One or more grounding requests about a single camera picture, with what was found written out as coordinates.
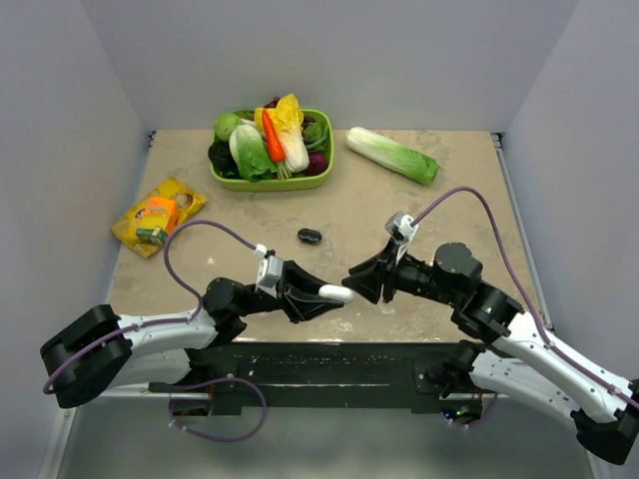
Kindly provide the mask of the black earbud case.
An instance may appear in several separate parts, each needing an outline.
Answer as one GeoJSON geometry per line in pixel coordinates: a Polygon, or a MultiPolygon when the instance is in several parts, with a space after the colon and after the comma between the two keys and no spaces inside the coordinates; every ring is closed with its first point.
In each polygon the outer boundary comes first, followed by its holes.
{"type": "Polygon", "coordinates": [[[310,245],[318,245],[322,242],[322,234],[319,231],[312,229],[300,229],[297,232],[297,237],[300,242],[310,245]]]}

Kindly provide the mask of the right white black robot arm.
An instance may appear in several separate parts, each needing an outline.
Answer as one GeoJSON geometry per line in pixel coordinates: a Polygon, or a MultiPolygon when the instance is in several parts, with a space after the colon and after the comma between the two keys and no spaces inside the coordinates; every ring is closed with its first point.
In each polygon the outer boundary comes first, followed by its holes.
{"type": "Polygon", "coordinates": [[[342,283],[372,303],[401,291],[451,307],[452,322],[467,337],[422,373],[441,395],[470,387],[504,394],[573,429],[600,459],[626,462],[638,437],[637,381],[607,372],[597,383],[600,367],[539,332],[531,313],[482,279],[482,263],[464,244],[440,246],[432,263],[398,251],[389,242],[342,283]]]}

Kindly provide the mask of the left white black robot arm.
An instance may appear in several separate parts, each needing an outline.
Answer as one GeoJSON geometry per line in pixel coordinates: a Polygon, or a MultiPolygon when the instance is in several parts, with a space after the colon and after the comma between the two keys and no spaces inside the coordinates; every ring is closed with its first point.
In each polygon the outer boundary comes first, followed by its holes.
{"type": "Polygon", "coordinates": [[[280,311],[290,322],[312,320],[352,302],[350,289],[330,284],[292,260],[261,261],[251,284],[218,277],[191,310],[157,315],[118,314],[109,304],[90,308],[40,349],[43,387],[64,409],[104,391],[138,383],[176,384],[192,369],[190,350],[231,343],[244,317],[280,311]]]}

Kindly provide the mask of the white earbud charging case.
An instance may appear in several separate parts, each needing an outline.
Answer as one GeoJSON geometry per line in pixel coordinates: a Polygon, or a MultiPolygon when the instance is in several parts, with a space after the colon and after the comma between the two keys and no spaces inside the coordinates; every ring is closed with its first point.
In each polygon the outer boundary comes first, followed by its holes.
{"type": "Polygon", "coordinates": [[[354,300],[354,293],[351,289],[335,284],[325,284],[321,286],[318,295],[322,298],[336,300],[343,304],[349,304],[354,300]]]}

